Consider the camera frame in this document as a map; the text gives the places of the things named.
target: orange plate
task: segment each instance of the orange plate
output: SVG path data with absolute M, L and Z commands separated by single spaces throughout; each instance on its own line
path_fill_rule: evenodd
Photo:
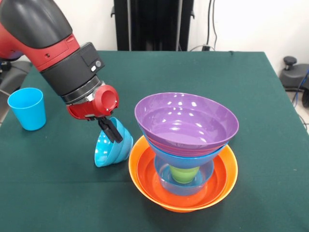
M 223 200 L 233 189 L 237 175 L 238 175 L 238 167 L 237 167 L 237 161 L 235 158 L 235 155 L 231 148 L 227 145 L 219 154 L 219 157 L 223 161 L 225 168 L 226 168 L 226 173 L 227 173 L 227 183 L 225 188 L 223 189 L 222 193 L 211 203 L 205 204 L 205 205 L 200 205 L 200 206 L 191 206 L 191 207 L 175 207 L 171 206 L 165 203 L 162 203 L 162 199 L 156 198 L 157 196 L 151 197 L 148 195 L 143 187 L 141 186 L 139 180 L 138 180 L 138 173 L 137 173 L 137 165 L 139 162 L 140 157 L 142 154 L 149 148 L 149 145 L 147 143 L 147 140 L 142 136 L 133 146 L 130 158 L 129 158 L 129 172 L 130 176 L 132 178 L 133 183 L 137 187 L 137 189 L 149 200 L 153 201 L 154 203 L 162 206 L 163 208 L 174 211 L 174 212 L 180 212 L 180 213 L 187 213 L 187 212 L 192 212 L 198 209 L 204 209 L 208 208 L 214 204 L 217 204 L 221 200 Z
M 201 191 L 191 196 L 178 196 L 165 190 L 155 171 L 155 153 L 149 147 L 140 156 L 137 175 L 140 186 L 153 199 L 171 207 L 200 207 L 214 201 L 223 191 L 227 176 L 224 163 L 217 156 L 214 161 L 214 173 Z

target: purple bowl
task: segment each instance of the purple bowl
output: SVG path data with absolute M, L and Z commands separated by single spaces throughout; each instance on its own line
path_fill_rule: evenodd
M 158 93 L 140 100 L 135 118 L 159 149 L 179 156 L 207 155 L 238 131 L 236 116 L 223 105 L 192 94 Z

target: blue cup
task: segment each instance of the blue cup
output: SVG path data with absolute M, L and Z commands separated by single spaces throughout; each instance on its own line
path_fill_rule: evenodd
M 98 137 L 94 157 L 95 165 L 97 167 L 105 167 L 126 160 L 133 147 L 133 137 L 129 131 L 117 118 L 112 117 L 111 121 L 123 137 L 123 140 L 120 143 L 112 143 L 105 133 L 101 131 Z
M 35 131 L 45 125 L 44 97 L 39 89 L 23 88 L 12 93 L 8 105 L 25 130 Z

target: green tablecloth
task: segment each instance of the green tablecloth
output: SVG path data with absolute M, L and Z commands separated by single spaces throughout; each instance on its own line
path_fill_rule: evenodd
M 309 137 L 264 53 L 101 52 L 98 74 L 120 95 L 114 116 L 136 141 L 143 97 L 193 93 L 230 108 L 240 129 L 230 142 L 235 188 L 219 204 L 169 212 L 133 185 L 127 161 L 94 166 L 96 122 L 73 119 L 33 69 L 23 87 L 44 92 L 47 124 L 21 128 L 10 112 L 0 128 L 0 231 L 308 231 Z

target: green cup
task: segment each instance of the green cup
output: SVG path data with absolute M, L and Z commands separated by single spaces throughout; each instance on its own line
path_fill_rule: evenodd
M 173 179 L 180 184 L 190 183 L 199 171 L 199 167 L 184 169 L 169 166 L 169 169 Z

